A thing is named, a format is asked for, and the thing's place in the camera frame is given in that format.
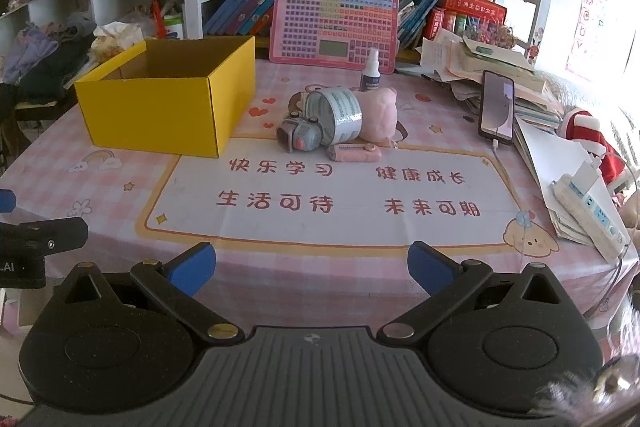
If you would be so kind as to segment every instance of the screw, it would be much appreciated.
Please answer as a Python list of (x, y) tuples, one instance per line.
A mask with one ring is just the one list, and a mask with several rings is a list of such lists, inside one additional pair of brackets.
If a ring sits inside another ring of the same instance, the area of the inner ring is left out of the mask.
[(237, 336), (238, 333), (238, 327), (228, 323), (214, 324), (207, 330), (207, 334), (212, 339), (216, 339), (219, 341), (228, 341), (229, 339)]
[(392, 322), (382, 328), (382, 332), (390, 339), (408, 339), (413, 336), (415, 330), (409, 324)]

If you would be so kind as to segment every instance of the smartphone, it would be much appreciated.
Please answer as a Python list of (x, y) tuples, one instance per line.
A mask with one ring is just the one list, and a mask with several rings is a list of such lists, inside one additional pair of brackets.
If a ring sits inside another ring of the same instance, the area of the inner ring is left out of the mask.
[(513, 143), (513, 79), (493, 71), (483, 73), (478, 133), (500, 143)]

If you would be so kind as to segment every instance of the power socket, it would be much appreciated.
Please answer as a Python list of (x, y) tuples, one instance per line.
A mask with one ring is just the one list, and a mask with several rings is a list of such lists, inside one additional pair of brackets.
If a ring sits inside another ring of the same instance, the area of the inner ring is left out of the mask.
[(601, 256), (608, 263), (617, 263), (620, 254), (631, 242), (626, 229), (619, 230), (589, 193), (582, 193), (574, 184), (574, 176), (564, 174), (552, 184), (552, 190), (559, 203), (591, 237)]

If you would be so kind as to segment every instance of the red and white hat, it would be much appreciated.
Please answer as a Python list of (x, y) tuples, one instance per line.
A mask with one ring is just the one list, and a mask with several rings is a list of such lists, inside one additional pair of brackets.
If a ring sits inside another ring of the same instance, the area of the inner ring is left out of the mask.
[[(618, 154), (600, 132), (600, 120), (591, 116), (589, 111), (583, 109), (569, 111), (564, 116), (557, 133), (562, 138), (580, 143), (594, 156), (602, 156), (604, 153)], [(604, 156), (600, 171), (607, 187), (612, 183), (617, 186), (615, 183), (617, 180), (622, 184), (628, 177), (625, 174), (625, 163), (616, 156)]]

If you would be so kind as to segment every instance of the roll of tape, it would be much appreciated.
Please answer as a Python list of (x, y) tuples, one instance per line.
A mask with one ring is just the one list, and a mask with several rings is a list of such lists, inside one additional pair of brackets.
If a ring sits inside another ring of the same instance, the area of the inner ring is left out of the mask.
[(322, 145), (336, 145), (358, 137), (362, 110), (355, 95), (341, 87), (328, 87), (309, 93), (305, 116), (316, 117), (322, 127)]

